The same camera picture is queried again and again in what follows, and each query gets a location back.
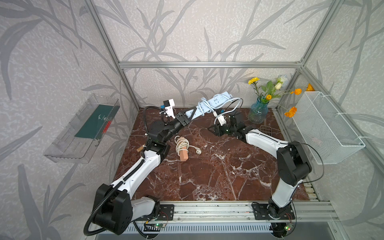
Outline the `grey white power strip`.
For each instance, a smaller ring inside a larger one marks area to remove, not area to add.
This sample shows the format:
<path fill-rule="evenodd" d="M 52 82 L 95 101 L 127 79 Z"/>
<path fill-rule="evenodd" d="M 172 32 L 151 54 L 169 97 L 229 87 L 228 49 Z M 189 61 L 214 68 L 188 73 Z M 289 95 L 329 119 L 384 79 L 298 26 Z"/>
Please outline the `grey white power strip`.
<path fill-rule="evenodd" d="M 200 116 L 204 116 L 207 113 L 212 113 L 216 109 L 223 107 L 226 103 L 229 103 L 233 100 L 233 96 L 228 92 L 224 92 L 222 94 L 216 94 L 210 100 L 206 100 L 205 98 L 201 98 L 201 101 L 198 103 L 197 114 Z"/>

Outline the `pink power strip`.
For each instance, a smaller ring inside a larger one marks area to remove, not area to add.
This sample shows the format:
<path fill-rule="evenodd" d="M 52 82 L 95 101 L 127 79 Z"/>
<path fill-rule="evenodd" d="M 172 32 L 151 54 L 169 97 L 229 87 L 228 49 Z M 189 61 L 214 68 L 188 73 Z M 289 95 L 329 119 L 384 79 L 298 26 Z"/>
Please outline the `pink power strip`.
<path fill-rule="evenodd" d="M 184 137 L 178 138 L 178 155 L 180 157 L 181 162 L 185 162 L 188 160 L 188 148 L 189 148 L 189 143 L 188 140 L 185 139 Z"/>

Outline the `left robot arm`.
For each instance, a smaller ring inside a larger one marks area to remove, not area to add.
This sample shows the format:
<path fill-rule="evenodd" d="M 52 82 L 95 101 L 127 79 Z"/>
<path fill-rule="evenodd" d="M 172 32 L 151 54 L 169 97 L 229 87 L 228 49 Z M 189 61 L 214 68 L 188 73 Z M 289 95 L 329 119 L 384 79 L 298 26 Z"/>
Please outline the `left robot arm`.
<path fill-rule="evenodd" d="M 145 125 L 148 140 L 139 160 L 112 184 L 102 184 L 97 189 L 92 213 L 84 226 L 85 236 L 104 231 L 120 235 L 137 219 L 153 219 L 159 216 L 161 204 L 157 198 L 142 197 L 133 200 L 132 197 L 147 176 L 168 155 L 169 140 L 202 114 L 200 107 L 193 107 L 177 113 L 168 123 L 160 120 Z"/>

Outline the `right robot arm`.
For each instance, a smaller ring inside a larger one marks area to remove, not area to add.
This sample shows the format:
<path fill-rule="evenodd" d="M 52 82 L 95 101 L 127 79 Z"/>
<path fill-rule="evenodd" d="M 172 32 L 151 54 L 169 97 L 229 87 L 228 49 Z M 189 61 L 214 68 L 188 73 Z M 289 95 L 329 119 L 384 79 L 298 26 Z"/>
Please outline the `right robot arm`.
<path fill-rule="evenodd" d="M 278 186 L 267 205 L 253 203 L 255 213 L 267 215 L 268 218 L 279 220 L 291 209 L 291 202 L 298 186 L 312 172 L 312 165 L 298 141 L 287 142 L 262 133 L 260 130 L 246 126 L 243 116 L 235 112 L 229 115 L 229 123 L 214 124 L 208 130 L 221 137 L 229 135 L 238 140 L 253 145 L 269 153 L 277 160 Z"/>

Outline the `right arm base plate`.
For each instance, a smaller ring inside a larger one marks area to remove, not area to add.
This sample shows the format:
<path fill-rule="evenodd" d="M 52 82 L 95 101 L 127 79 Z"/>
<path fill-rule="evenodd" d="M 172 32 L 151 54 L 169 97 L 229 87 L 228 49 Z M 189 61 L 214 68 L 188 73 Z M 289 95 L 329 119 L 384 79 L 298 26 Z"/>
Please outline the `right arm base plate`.
<path fill-rule="evenodd" d="M 296 214 L 292 208 L 292 204 L 288 204 L 283 208 L 278 208 L 274 204 L 261 204 L 253 202 L 251 204 L 255 220 L 287 220 L 296 219 Z"/>

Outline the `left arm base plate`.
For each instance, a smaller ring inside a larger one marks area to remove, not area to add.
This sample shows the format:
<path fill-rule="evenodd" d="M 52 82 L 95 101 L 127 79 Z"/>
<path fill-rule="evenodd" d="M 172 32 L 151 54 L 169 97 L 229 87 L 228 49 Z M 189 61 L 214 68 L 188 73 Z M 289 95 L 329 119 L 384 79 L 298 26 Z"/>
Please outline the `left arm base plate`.
<path fill-rule="evenodd" d="M 150 215 L 142 216 L 136 221 L 172 221 L 175 213 L 175 205 L 160 204 Z"/>

